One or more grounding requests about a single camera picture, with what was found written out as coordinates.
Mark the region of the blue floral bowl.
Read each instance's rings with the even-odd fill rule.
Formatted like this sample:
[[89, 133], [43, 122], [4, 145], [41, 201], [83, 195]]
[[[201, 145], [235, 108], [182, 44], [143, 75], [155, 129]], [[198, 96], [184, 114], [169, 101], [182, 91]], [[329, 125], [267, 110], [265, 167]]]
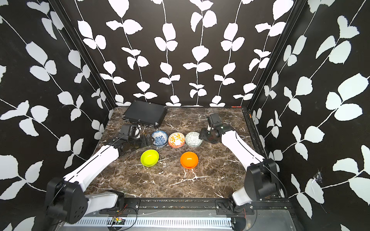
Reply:
[[168, 143], [168, 134], [164, 131], [155, 131], [151, 137], [154, 139], [153, 145], [156, 147], [164, 147]]

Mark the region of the lime green bowl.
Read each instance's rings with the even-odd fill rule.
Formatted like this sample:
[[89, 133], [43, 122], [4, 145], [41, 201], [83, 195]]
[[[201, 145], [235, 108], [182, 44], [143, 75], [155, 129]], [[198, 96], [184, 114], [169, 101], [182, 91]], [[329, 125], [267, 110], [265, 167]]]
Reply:
[[140, 161], [145, 167], [151, 167], [157, 164], [159, 160], [159, 153], [156, 150], [150, 149], [142, 153]]

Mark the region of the pale green patterned bowl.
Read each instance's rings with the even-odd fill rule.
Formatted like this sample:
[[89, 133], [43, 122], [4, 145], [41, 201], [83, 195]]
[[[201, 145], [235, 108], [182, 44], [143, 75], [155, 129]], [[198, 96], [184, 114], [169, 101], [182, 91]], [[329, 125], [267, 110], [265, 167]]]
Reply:
[[185, 141], [186, 141], [186, 144], [189, 146], [189, 147], [193, 147], [193, 148], [196, 148], [196, 147], [199, 147], [203, 140], [199, 138], [200, 134], [198, 132], [189, 132], [186, 136], [185, 136]]

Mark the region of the orange leaf patterned bowl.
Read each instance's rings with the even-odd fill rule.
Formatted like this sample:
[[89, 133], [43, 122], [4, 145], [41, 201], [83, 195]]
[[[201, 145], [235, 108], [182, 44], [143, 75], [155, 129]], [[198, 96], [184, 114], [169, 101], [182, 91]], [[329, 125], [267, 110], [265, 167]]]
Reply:
[[185, 142], [185, 135], [180, 132], [174, 132], [168, 137], [168, 144], [172, 148], [180, 148]]

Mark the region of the orange plastic bowl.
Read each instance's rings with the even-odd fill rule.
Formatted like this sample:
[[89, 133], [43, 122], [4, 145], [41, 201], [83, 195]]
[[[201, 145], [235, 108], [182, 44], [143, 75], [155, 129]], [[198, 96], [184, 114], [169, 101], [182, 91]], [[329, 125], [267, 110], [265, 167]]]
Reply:
[[180, 163], [185, 169], [193, 169], [198, 165], [198, 155], [194, 152], [185, 152], [181, 155]]

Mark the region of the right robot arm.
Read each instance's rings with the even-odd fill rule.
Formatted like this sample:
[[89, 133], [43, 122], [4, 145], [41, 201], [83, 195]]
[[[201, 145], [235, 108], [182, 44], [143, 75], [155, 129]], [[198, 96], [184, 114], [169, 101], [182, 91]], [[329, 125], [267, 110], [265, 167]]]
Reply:
[[208, 128], [201, 129], [199, 138], [210, 143], [222, 143], [246, 170], [244, 185], [232, 194], [234, 205], [243, 206], [280, 192], [274, 160], [254, 151], [230, 124], [221, 121], [218, 113], [209, 115], [207, 122]]

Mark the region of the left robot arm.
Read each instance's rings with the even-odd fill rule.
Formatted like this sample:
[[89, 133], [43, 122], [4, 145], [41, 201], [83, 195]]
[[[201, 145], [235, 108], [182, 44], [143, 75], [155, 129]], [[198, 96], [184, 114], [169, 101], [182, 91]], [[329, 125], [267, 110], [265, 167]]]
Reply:
[[139, 125], [124, 124], [93, 156], [62, 178], [47, 184], [45, 217], [69, 224], [77, 223], [86, 214], [100, 210], [120, 213], [125, 209], [124, 193], [110, 190], [86, 195], [90, 183], [112, 162], [137, 149], [151, 146], [155, 139]]

